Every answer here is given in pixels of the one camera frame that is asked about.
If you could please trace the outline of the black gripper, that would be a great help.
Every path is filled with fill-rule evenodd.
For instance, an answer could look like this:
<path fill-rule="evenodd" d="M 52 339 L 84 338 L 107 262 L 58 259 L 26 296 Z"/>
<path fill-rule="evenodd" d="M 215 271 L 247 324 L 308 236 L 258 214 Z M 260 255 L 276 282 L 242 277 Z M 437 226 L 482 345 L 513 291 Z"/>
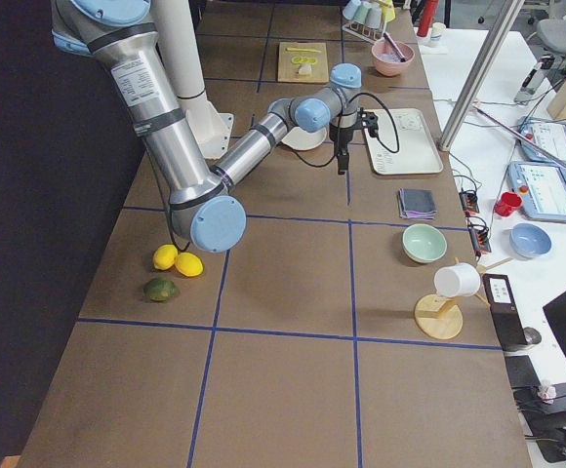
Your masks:
<path fill-rule="evenodd" d="M 349 152 L 347 145 L 354 133 L 361 128 L 357 116 L 338 116 L 329 124 L 329 138 L 334 143 L 334 154 L 337 158 L 337 171 L 345 175 L 349 169 Z"/>

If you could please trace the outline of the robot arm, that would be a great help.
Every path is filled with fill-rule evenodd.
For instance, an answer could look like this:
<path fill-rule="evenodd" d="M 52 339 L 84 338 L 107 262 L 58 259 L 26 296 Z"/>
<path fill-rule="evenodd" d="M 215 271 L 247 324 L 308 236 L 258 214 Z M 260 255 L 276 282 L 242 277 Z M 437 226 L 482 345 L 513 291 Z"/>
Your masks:
<path fill-rule="evenodd" d="M 138 137 L 161 170 L 170 196 L 170 229 L 198 249 L 231 249 L 246 227 L 230 196 L 294 128 L 316 133 L 341 124 L 350 138 L 358 115 L 361 71 L 336 65 L 325 88 L 273 102 L 231 147 L 230 131 L 208 101 L 186 1 L 54 1 L 56 46 L 98 60 L 123 99 Z"/>

